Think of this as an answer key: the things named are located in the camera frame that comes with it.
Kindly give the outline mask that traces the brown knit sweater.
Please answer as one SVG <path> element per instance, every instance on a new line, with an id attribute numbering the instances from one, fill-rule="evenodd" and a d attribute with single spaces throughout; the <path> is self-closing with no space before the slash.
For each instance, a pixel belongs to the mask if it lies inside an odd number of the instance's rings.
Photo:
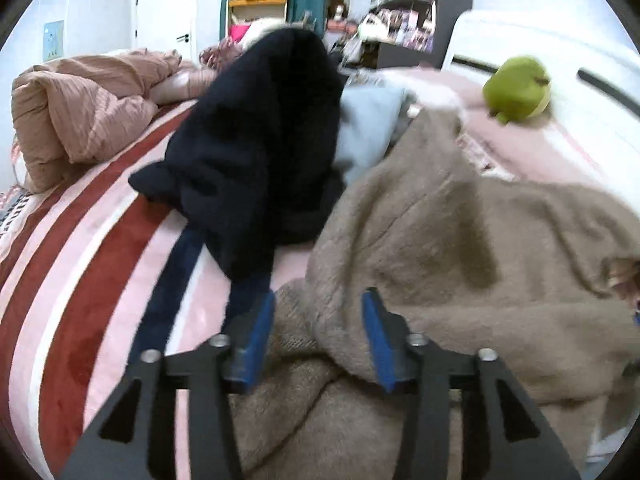
<path id="1" fill-rule="evenodd" d="M 637 216 L 579 184 L 481 176 L 453 110 L 424 110 L 334 207 L 306 274 L 282 286 L 262 383 L 232 402 L 250 479 L 387 479 L 404 402 L 386 396 L 362 326 L 388 310 L 447 350 L 491 348 L 581 465 L 639 354 L 608 267 L 639 255 Z"/>

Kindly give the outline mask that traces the striped bed blanket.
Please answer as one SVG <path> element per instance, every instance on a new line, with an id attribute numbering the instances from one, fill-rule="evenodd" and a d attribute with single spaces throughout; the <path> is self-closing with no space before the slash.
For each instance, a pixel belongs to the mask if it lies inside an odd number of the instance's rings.
<path id="1" fill-rule="evenodd" d="M 142 137 L 81 178 L 32 196 L 1 235 L 1 442 L 50 479 L 145 349 L 220 330 L 231 285 L 177 211 L 130 174 L 160 159 L 191 109 L 162 107 Z"/>

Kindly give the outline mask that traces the pink pillow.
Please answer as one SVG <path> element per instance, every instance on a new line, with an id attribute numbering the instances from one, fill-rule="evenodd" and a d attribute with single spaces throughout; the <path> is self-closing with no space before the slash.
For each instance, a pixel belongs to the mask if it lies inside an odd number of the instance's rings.
<path id="1" fill-rule="evenodd" d="M 486 177 L 552 183 L 597 182 L 554 148 L 547 136 L 562 129 L 547 117 L 525 125 L 500 124 L 489 115 L 479 82 L 434 68 L 388 68 L 383 78 L 412 91 L 423 108 L 453 108 L 462 117 L 456 142 L 466 159 Z"/>

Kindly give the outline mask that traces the black garment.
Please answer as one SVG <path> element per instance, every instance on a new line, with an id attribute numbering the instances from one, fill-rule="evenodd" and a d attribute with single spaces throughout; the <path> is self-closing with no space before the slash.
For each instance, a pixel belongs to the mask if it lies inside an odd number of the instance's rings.
<path id="1" fill-rule="evenodd" d="M 179 211 L 229 280 L 265 272 L 276 248 L 320 234 L 343 192 L 333 167 L 342 94 L 314 32 L 270 32 L 207 88 L 163 159 L 129 183 Z"/>

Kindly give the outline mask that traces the pink striped duvet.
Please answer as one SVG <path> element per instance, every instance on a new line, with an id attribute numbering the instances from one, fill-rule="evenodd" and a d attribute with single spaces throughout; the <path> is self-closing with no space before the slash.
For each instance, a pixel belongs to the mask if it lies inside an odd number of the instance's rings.
<path id="1" fill-rule="evenodd" d="M 201 96 L 217 76 L 177 51 L 87 54 L 37 64 L 12 84 L 18 183 L 42 193 L 137 141 L 164 105 Z"/>

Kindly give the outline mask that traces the light blue garment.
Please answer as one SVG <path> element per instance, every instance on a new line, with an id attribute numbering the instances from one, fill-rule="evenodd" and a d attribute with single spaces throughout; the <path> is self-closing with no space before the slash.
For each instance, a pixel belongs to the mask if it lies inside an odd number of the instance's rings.
<path id="1" fill-rule="evenodd" d="M 416 96 L 407 89 L 379 84 L 347 86 L 332 167 L 349 186 L 376 166 L 402 136 Z"/>

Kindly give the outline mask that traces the green plush toy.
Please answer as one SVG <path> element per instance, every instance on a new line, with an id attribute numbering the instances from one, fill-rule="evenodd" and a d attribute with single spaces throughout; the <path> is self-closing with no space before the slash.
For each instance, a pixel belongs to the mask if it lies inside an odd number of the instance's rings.
<path id="1" fill-rule="evenodd" d="M 551 78 L 536 58 L 516 56 L 504 62 L 486 81 L 483 96 L 489 113 L 500 124 L 525 122 L 549 106 Z"/>

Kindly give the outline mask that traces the white bed headboard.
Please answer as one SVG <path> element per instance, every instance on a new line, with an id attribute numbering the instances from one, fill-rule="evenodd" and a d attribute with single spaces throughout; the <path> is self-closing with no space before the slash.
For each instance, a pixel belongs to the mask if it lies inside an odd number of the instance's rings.
<path id="1" fill-rule="evenodd" d="M 562 131 L 551 145 L 608 192 L 639 205 L 639 58 L 622 47 L 593 47 L 554 32 L 468 11 L 454 25 L 444 70 L 484 84 L 509 58 L 531 55 L 551 77 L 541 117 Z"/>

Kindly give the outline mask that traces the pink satin bag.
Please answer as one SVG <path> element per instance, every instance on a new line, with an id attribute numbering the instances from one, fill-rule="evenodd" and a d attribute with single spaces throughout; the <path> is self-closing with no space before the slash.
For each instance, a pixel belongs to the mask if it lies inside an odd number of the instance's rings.
<path id="1" fill-rule="evenodd" d="M 219 44 L 204 49 L 198 55 L 198 60 L 201 66 L 211 68 L 219 73 L 242 53 L 242 47 L 231 37 L 226 37 Z"/>

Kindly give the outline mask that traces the white door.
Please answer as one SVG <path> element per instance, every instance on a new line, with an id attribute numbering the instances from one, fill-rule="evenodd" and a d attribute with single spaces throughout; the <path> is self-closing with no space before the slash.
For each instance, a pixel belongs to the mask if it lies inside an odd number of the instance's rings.
<path id="1" fill-rule="evenodd" d="M 196 0 L 136 0 L 134 10 L 137 48 L 177 51 L 183 61 L 194 59 Z"/>

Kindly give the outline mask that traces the black bookshelf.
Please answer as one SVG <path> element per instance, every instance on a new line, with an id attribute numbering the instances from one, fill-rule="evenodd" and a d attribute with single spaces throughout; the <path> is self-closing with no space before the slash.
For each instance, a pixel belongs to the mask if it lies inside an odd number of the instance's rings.
<path id="1" fill-rule="evenodd" d="M 441 68 L 454 24 L 472 9 L 473 0 L 372 0 L 370 13 L 385 23 L 378 68 Z"/>

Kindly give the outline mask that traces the yellow topped cabinet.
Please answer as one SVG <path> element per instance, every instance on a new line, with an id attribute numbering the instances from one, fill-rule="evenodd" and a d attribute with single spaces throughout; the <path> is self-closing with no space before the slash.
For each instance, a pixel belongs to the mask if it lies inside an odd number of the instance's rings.
<path id="1" fill-rule="evenodd" d="M 227 0 L 224 6 L 224 31 L 221 37 L 231 35 L 233 25 L 258 18 L 288 19 L 288 0 Z"/>

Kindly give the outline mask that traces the blue wall poster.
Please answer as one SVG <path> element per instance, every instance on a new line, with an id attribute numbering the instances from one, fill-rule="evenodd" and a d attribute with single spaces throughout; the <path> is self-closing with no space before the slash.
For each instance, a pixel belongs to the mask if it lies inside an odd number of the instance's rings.
<path id="1" fill-rule="evenodd" d="M 64 22 L 56 21 L 43 25 L 42 60 L 49 62 L 62 58 L 64 54 Z"/>

